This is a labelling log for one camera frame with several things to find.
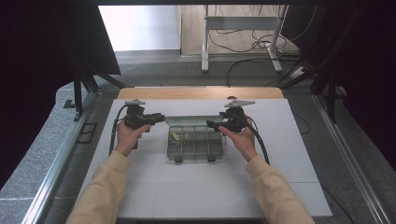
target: aluminum rail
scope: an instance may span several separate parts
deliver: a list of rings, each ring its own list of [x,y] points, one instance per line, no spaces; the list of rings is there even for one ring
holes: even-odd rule
[[[44,177],[44,180],[41,183],[41,186],[38,189],[37,194],[35,195],[22,221],[23,224],[37,223],[40,219],[41,214],[45,209],[45,205],[50,198],[50,194],[55,186],[55,183],[58,180],[59,174],[64,168],[70,151],[72,150],[73,145],[76,142],[79,130],[84,124],[84,121],[87,118],[88,114],[90,114],[92,110],[94,98],[94,94],[89,94],[85,98],[83,105],[84,111],[78,122],[76,122],[67,133],[66,138],[64,139],[58,152],[56,153],[52,165],[49,167],[49,170]]]
[[[346,140],[344,139],[343,135],[341,134],[338,126],[332,122],[326,112],[326,104],[322,97],[318,95],[313,95],[314,102],[318,107],[318,110],[323,117],[326,126],[328,127],[332,138],[334,139],[335,144],[337,145],[341,156],[343,157],[344,162],[346,163],[346,167],[348,168],[349,172],[351,173],[356,185],[358,186],[361,195],[363,196],[364,201],[366,201],[367,206],[370,212],[375,219],[375,223],[378,224],[390,224],[392,221],[389,219],[384,206],[379,201],[376,193],[368,182],[366,176],[364,175],[363,171],[359,167],[358,162],[356,161],[353,153],[351,152],[349,146],[347,145]]]

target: white board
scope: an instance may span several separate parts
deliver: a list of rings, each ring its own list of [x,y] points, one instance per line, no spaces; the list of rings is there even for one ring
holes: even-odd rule
[[[114,51],[180,49],[177,6],[99,6]]]
[[[312,217],[332,215],[286,99],[254,100],[244,106],[257,123],[271,165],[279,169]],[[218,115],[229,100],[145,100],[145,114]],[[124,101],[115,100],[92,159],[83,188],[106,161],[114,118]],[[261,218],[262,211],[244,171],[246,162],[227,139],[216,162],[175,164],[166,156],[168,125],[151,127],[130,159],[129,184],[119,217],[133,218]],[[256,140],[256,148],[262,155]]]

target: hand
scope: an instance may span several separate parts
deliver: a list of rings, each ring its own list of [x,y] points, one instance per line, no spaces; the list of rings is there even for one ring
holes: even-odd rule
[[[251,125],[251,119],[247,118],[247,122]],[[256,148],[254,147],[254,133],[249,129],[245,128],[240,133],[233,133],[230,130],[220,126],[219,131],[224,133],[226,136],[233,140],[233,144],[245,158],[245,160],[250,161],[255,156],[257,156]]]
[[[118,151],[125,157],[132,152],[132,148],[136,145],[137,140],[142,137],[142,133],[147,132],[151,125],[147,124],[136,130],[132,130],[125,126],[124,120],[117,127],[117,146],[114,150]]]

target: beige sleeve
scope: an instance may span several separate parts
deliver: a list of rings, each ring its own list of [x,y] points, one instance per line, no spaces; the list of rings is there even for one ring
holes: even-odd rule
[[[106,163],[96,169],[66,223],[115,223],[130,164],[130,160],[113,151]]]
[[[285,177],[261,156],[249,161],[245,170],[253,180],[254,194],[269,223],[314,223]]]

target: wooden tabletop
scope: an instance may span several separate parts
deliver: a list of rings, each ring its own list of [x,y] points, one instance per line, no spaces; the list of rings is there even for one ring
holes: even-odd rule
[[[160,87],[124,88],[118,99],[189,100],[189,99],[283,99],[282,91],[274,87]]]

